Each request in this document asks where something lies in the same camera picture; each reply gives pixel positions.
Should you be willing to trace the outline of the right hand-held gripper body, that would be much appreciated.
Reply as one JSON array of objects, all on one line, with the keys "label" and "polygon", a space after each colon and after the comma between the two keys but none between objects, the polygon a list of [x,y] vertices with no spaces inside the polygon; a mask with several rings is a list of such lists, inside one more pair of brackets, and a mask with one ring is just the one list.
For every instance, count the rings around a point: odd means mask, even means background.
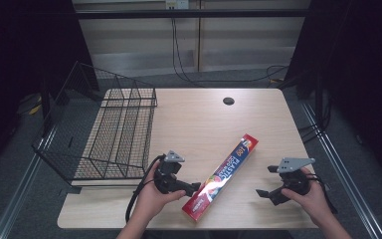
[{"label": "right hand-held gripper body", "polygon": [[314,158],[284,157],[277,169],[277,173],[284,183],[284,188],[288,188],[301,195],[307,194],[309,192],[309,182],[301,169],[313,163],[315,163]]}]

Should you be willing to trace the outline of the black horizontal metal bar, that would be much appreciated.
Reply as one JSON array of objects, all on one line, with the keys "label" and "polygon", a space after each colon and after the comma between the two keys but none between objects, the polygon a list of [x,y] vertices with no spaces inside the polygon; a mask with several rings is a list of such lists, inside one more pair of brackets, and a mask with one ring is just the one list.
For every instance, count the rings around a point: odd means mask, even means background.
[{"label": "black horizontal metal bar", "polygon": [[304,9],[194,9],[194,10],[132,10],[132,11],[77,11],[80,19],[153,19],[153,18],[245,18],[245,17],[306,17]]}]

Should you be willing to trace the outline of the aluminium floor rail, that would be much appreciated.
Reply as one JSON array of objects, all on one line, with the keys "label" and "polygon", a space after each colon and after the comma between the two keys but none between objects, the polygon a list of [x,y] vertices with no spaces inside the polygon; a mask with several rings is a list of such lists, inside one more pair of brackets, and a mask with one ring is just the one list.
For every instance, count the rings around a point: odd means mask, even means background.
[{"label": "aluminium floor rail", "polygon": [[310,126],[315,131],[315,137],[320,142],[370,238],[382,239],[382,227],[377,217],[349,174],[349,171],[344,165],[328,134],[324,129],[319,128],[319,123],[315,119],[314,109],[309,104],[302,104],[301,107],[303,108]]},{"label": "aluminium floor rail", "polygon": [[39,195],[51,198],[49,166],[36,153],[23,175],[14,195],[0,217],[0,239],[34,239],[44,236],[52,226],[41,212]]}]

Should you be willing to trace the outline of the white wall power outlet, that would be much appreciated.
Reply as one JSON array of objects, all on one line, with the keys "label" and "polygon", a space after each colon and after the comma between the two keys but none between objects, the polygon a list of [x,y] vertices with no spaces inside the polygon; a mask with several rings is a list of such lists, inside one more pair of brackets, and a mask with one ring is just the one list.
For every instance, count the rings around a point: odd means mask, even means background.
[{"label": "white wall power outlet", "polygon": [[188,10],[189,0],[165,0],[167,10]]}]

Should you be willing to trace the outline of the person's right hand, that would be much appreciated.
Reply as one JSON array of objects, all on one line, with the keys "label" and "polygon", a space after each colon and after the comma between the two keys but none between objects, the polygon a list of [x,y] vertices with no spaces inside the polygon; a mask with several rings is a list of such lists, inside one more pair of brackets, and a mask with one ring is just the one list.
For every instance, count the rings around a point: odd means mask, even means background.
[{"label": "person's right hand", "polygon": [[283,190],[283,194],[297,202],[318,227],[325,226],[326,222],[333,218],[323,189],[316,180],[309,182],[309,192],[305,195],[298,194],[292,190]]}]

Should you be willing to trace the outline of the person's left hand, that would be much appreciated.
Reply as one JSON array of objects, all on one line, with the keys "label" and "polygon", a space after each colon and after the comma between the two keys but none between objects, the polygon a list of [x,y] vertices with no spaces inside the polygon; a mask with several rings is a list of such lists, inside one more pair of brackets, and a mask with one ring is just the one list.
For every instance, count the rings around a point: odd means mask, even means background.
[{"label": "person's left hand", "polygon": [[141,222],[148,223],[161,212],[167,203],[179,200],[185,196],[184,190],[167,194],[161,193],[153,181],[155,168],[156,166],[150,170],[144,180],[144,186],[138,195],[130,220],[138,219]]}]

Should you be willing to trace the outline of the black curtain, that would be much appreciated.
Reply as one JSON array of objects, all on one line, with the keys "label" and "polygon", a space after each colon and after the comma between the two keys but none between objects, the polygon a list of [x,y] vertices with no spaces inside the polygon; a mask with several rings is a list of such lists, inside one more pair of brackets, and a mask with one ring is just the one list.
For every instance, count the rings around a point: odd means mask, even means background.
[{"label": "black curtain", "polygon": [[286,82],[302,98],[317,85],[382,166],[382,0],[310,0]]},{"label": "black curtain", "polygon": [[22,98],[54,96],[76,61],[92,59],[74,0],[0,0],[0,149]]}]

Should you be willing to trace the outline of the black wire basket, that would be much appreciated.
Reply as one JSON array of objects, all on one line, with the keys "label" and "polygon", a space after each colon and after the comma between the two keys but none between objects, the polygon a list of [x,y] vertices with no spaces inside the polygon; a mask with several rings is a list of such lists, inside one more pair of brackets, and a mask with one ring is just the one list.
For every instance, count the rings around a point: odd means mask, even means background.
[{"label": "black wire basket", "polygon": [[156,107],[153,86],[77,62],[51,100],[33,150],[72,186],[139,179]]}]

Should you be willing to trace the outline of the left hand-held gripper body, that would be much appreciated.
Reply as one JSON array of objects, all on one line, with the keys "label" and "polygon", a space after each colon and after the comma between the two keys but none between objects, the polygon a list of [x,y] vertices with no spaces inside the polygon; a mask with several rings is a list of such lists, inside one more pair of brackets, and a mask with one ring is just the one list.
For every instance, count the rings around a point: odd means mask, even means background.
[{"label": "left hand-held gripper body", "polygon": [[161,193],[186,190],[185,183],[176,177],[184,161],[185,159],[173,150],[162,156],[153,177],[154,184]]}]

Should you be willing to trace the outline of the red blue plastic wrap box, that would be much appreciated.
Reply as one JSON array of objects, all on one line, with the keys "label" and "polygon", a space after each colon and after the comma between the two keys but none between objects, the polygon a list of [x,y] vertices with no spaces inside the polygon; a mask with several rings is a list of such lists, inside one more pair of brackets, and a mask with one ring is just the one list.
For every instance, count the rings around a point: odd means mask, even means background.
[{"label": "red blue plastic wrap box", "polygon": [[259,141],[249,134],[244,134],[236,147],[225,160],[205,180],[198,191],[183,205],[182,211],[197,222],[219,195],[228,181],[246,161]]}]

